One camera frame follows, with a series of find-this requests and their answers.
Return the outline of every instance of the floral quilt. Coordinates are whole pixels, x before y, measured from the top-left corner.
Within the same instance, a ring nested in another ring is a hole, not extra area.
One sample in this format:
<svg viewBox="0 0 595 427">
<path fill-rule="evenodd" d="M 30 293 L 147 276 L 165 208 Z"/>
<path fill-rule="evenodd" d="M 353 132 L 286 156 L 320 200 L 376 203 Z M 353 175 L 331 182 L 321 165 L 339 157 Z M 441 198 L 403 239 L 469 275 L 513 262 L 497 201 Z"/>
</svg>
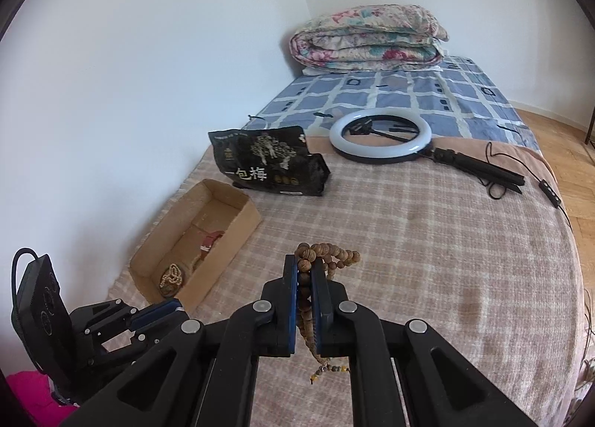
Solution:
<svg viewBox="0 0 595 427">
<path fill-rule="evenodd" d="M 320 16 L 290 40 L 292 56 L 307 67 L 334 73 L 414 71 L 441 62 L 448 33 L 421 6 L 360 6 Z"/>
</svg>

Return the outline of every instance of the bead necklace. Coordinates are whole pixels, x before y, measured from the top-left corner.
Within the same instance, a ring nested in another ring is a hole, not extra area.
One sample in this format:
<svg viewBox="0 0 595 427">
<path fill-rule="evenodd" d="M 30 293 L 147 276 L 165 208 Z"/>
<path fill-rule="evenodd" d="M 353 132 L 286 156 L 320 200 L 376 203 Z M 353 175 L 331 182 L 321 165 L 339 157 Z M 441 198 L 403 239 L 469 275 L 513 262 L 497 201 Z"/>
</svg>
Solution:
<svg viewBox="0 0 595 427">
<path fill-rule="evenodd" d="M 312 244 L 311 246 L 307 243 L 301 243 L 297 246 L 295 256 L 298 259 L 297 308 L 300 313 L 296 317 L 296 325 L 310 353 L 312 353 L 314 359 L 321 365 L 310 377 L 310 383 L 314 383 L 324 372 L 349 372 L 349 367 L 331 365 L 327 359 L 322 358 L 316 353 L 312 303 L 310 302 L 310 296 L 312 295 L 312 279 L 310 278 L 312 263 L 317 257 L 322 258 L 327 279 L 332 280 L 337 269 L 343 269 L 346 266 L 358 263 L 361 260 L 361 256 L 357 251 L 343 250 L 334 244 L 327 243 Z"/>
</svg>

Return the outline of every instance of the wooden floor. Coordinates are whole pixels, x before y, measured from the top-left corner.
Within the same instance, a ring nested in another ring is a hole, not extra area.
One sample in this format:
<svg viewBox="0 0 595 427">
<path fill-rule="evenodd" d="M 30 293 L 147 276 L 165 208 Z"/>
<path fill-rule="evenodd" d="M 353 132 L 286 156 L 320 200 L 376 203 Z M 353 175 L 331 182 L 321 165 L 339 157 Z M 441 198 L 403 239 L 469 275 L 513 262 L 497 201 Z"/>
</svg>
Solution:
<svg viewBox="0 0 595 427">
<path fill-rule="evenodd" d="M 553 169 L 572 223 L 585 287 L 595 291 L 595 150 L 585 132 L 528 111 L 517 110 Z"/>
</svg>

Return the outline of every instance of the black plastic bag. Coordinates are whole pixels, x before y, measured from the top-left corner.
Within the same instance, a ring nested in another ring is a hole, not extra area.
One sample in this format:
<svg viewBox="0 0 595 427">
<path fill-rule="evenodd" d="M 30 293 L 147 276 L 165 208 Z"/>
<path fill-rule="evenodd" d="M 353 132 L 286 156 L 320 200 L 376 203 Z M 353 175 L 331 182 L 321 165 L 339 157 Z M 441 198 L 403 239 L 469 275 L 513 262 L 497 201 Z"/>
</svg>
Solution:
<svg viewBox="0 0 595 427">
<path fill-rule="evenodd" d="M 322 195 L 330 171 L 311 154 L 301 126 L 210 132 L 215 162 L 236 186 L 289 195 Z"/>
</svg>

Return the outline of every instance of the blue bed sheet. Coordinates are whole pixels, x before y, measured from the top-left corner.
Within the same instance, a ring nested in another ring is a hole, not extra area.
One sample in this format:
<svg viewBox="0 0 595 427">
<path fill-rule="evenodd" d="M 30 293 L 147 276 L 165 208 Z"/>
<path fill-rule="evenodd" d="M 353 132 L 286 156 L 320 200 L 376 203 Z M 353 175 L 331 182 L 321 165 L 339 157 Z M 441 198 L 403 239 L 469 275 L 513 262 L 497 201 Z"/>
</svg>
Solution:
<svg viewBox="0 0 595 427">
<path fill-rule="evenodd" d="M 448 56 L 438 67 L 301 76 L 244 129 L 299 125 L 307 136 L 324 137 L 334 121 L 347 113 L 401 107 L 424 117 L 435 136 L 479 138 L 539 150 L 529 127 L 475 62 Z"/>
</svg>

